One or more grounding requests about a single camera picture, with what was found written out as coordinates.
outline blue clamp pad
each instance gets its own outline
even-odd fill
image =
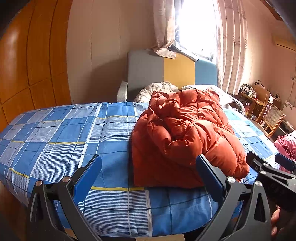
[[[196,158],[196,170],[207,191],[215,202],[222,204],[225,200],[226,176],[217,167],[213,167],[203,154]]]
[[[97,179],[102,169],[102,158],[95,155],[83,168],[85,170],[74,184],[73,200],[76,205],[85,200],[94,181]]]
[[[294,161],[283,156],[280,153],[277,153],[275,155],[274,160],[276,161],[276,163],[280,164],[282,167],[286,168],[290,172],[294,172],[296,168],[296,163]]]

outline yellow headboard panel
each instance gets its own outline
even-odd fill
[[[177,58],[163,58],[164,81],[169,81],[179,89],[195,83],[195,63],[183,54],[176,53]]]

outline orange puffer jacket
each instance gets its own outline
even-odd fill
[[[203,186],[195,159],[204,154],[226,176],[241,179],[249,166],[242,144],[213,90],[153,92],[132,133],[134,184]]]

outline yellow stripe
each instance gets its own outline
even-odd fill
[[[144,188],[100,188],[100,187],[91,187],[92,190],[100,190],[100,191],[141,191],[145,190]]]
[[[46,121],[41,121],[41,122],[56,122],[56,121],[63,121],[63,120],[46,120]]]
[[[85,142],[49,142],[48,144],[85,144]]]
[[[20,176],[23,176],[23,177],[26,177],[26,178],[29,178],[29,176],[27,176],[26,174],[23,174],[23,173],[20,173],[20,172],[17,172],[16,170],[12,169],[11,167],[9,168],[9,170],[13,171],[14,173],[20,175]]]
[[[13,141],[12,142],[17,142],[17,143],[25,143],[24,141]]]
[[[265,160],[265,161],[268,161],[268,160],[270,160],[270,159],[274,159],[274,157],[275,157],[275,155],[271,155],[271,156],[265,158],[264,160]]]
[[[112,116],[108,116],[106,118],[101,118],[101,117],[97,117],[98,119],[101,119],[101,120],[105,120],[107,118],[110,118],[110,117],[136,117],[135,115],[132,115],[132,116],[126,116],[126,115],[112,115]]]

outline air conditioner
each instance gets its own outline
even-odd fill
[[[296,52],[296,44],[293,41],[288,41],[278,36],[272,36],[272,38],[276,46],[280,46],[290,51]]]

